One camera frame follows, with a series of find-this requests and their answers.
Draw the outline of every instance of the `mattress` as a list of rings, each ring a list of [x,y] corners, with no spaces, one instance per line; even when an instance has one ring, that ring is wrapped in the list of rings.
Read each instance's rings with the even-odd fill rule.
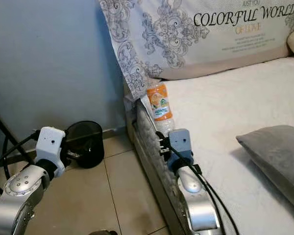
[[[165,82],[175,127],[190,131],[195,163],[227,205],[242,235],[294,235],[294,207],[252,162],[237,135],[266,126],[294,126],[294,58],[201,78]],[[147,97],[138,131],[179,218],[183,202],[160,157]],[[227,223],[228,234],[233,234]]]

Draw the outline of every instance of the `tile floor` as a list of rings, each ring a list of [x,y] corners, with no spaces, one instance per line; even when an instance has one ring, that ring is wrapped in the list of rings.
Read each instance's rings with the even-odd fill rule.
[[[52,181],[25,235],[169,235],[126,135],[104,140],[105,158],[92,169],[72,164]]]

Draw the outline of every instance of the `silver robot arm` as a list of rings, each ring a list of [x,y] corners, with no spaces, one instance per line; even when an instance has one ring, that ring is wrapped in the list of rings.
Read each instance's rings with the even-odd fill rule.
[[[0,197],[0,235],[23,235],[33,209],[54,177],[64,173],[60,160],[65,132],[43,127],[36,145],[35,165],[13,175],[4,185]]]

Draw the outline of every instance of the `bottle label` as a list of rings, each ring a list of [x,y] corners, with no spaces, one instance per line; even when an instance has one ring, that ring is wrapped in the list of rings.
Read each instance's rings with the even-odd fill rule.
[[[163,84],[157,88],[147,90],[155,121],[162,121],[172,117],[169,108],[166,86]]]

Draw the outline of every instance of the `plastic bottle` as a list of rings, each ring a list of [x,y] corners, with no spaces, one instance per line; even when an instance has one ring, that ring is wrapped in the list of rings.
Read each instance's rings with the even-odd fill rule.
[[[168,136],[168,132],[174,129],[174,120],[169,107],[166,85],[163,82],[150,85],[147,96],[157,130],[162,132],[164,136]]]

